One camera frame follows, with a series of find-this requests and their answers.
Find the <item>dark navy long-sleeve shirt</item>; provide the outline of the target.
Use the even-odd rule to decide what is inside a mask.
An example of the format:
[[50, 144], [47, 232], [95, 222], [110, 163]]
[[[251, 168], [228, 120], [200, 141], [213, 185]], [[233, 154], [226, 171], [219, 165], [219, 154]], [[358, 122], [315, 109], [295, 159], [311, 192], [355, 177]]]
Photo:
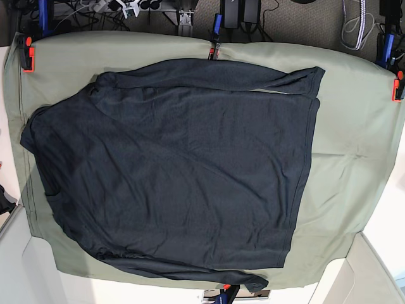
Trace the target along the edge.
[[106, 72], [35, 110], [21, 135], [56, 223], [150, 278], [268, 281], [290, 251], [324, 70], [167, 60]]

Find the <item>bottom blue orange clamp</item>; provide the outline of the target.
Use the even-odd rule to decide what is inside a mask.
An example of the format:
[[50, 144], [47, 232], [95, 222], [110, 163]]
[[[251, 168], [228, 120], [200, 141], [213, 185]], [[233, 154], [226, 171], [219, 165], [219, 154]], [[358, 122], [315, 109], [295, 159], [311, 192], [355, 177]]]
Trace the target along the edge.
[[224, 285], [220, 290], [220, 294], [215, 297], [213, 304], [232, 304], [240, 290], [239, 285]]

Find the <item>green table cloth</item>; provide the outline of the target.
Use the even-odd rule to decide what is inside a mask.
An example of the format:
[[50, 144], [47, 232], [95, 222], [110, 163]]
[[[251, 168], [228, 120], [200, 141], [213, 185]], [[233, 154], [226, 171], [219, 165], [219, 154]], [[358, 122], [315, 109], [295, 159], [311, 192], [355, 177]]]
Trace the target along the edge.
[[[3, 65], [4, 102], [16, 174], [33, 236], [52, 248], [57, 269], [80, 277], [171, 288], [211, 289], [212, 282], [149, 279], [90, 257], [54, 221], [35, 160], [20, 145], [29, 116], [64, 100], [106, 71], [135, 70], [174, 58], [208, 57], [211, 43], [138, 32], [80, 32], [37, 41], [35, 70], [21, 70], [16, 45]], [[269, 289], [319, 281], [327, 264], [344, 258], [369, 221], [394, 168], [404, 104], [392, 100], [394, 74], [345, 53], [257, 42], [223, 44], [221, 60], [249, 62], [286, 73], [320, 67], [322, 78], [312, 164], [292, 246], [281, 269], [261, 269]]]

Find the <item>white power strip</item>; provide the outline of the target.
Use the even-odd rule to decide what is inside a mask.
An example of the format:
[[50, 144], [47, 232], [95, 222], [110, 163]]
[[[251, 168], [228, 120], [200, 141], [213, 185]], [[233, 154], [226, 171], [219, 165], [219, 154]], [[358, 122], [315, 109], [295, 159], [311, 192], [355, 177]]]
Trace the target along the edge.
[[80, 0], [79, 4], [81, 5], [81, 7], [87, 8], [90, 12], [105, 13], [111, 11], [108, 6], [109, 1], [106, 0], [97, 0], [97, 1]]

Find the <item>top left orange clamp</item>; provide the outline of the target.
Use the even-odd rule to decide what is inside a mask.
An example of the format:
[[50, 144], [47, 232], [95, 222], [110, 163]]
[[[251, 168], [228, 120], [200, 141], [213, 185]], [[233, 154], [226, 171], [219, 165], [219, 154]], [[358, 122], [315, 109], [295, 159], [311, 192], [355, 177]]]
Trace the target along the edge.
[[31, 36], [21, 35], [17, 39], [20, 66], [25, 73], [35, 71], [35, 48], [32, 45]]

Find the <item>right orange clamp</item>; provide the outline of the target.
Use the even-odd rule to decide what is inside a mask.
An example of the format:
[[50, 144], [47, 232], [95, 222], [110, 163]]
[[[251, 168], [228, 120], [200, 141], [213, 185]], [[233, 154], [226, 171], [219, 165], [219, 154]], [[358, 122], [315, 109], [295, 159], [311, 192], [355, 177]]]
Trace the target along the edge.
[[403, 71], [398, 71], [397, 77], [394, 80], [394, 85], [393, 85], [393, 90], [392, 90], [392, 100], [394, 102], [401, 102], [404, 99], [404, 86], [405, 86], [405, 80], [404, 80], [404, 72]]

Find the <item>grey metal bracket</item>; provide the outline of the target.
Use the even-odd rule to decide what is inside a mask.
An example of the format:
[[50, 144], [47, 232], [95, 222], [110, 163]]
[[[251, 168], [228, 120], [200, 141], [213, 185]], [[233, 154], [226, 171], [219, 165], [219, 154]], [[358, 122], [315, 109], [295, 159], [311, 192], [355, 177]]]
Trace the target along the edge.
[[182, 37], [192, 37], [193, 31], [193, 11], [178, 12], [178, 35]]

